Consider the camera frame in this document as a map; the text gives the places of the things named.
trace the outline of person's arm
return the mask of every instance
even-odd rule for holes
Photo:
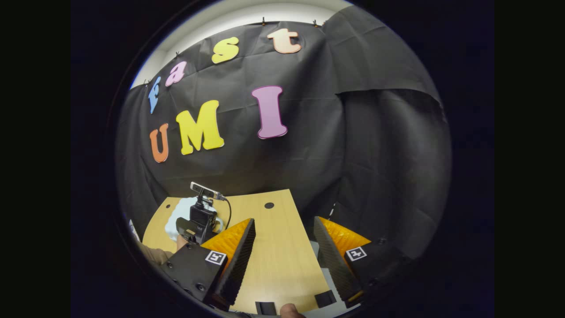
[[[173,253],[171,252],[163,251],[160,248],[149,248],[138,240],[136,240],[136,242],[143,255],[145,255],[148,260],[157,263],[158,265],[163,265],[169,258],[171,258],[171,256],[173,256]],[[177,237],[177,251],[187,243],[188,242],[179,235]]]

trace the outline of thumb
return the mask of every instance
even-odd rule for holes
[[[303,314],[298,313],[294,304],[286,304],[281,307],[281,318],[306,318]]]

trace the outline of white wall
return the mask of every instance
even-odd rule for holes
[[[148,57],[131,87],[149,80],[172,58],[193,44],[218,32],[240,25],[265,21],[324,23],[337,11],[350,6],[344,0],[224,0],[190,17],[176,28]]]

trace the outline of pink letter i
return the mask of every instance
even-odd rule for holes
[[[283,88],[275,85],[255,88],[251,92],[251,95],[259,103],[261,129],[257,135],[261,139],[280,137],[288,131],[286,126],[281,123],[279,95],[282,92]]]

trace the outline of wooden table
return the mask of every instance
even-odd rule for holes
[[[143,244],[176,251],[176,243],[165,233],[165,224],[180,199],[165,199],[145,230]],[[318,308],[314,295],[328,291],[329,287],[290,191],[228,196],[228,200],[232,205],[230,224],[251,217],[257,232],[240,292],[230,310],[257,313],[255,302],[274,302],[277,314],[286,303],[295,304],[299,312]],[[267,209],[265,203],[275,206]],[[226,224],[228,204],[214,200],[214,208]]]

